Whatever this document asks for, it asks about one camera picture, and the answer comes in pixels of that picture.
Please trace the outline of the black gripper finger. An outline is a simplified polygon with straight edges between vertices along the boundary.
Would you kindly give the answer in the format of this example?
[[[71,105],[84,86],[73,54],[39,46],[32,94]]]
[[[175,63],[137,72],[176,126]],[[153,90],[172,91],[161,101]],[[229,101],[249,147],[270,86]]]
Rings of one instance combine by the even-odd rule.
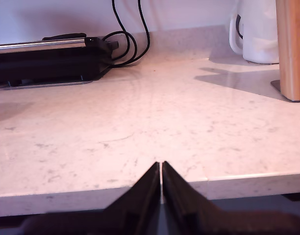
[[[220,210],[167,162],[162,164],[163,194],[184,235],[219,235]]]
[[[160,199],[159,163],[155,162],[126,193],[102,212],[104,235],[143,235]]]

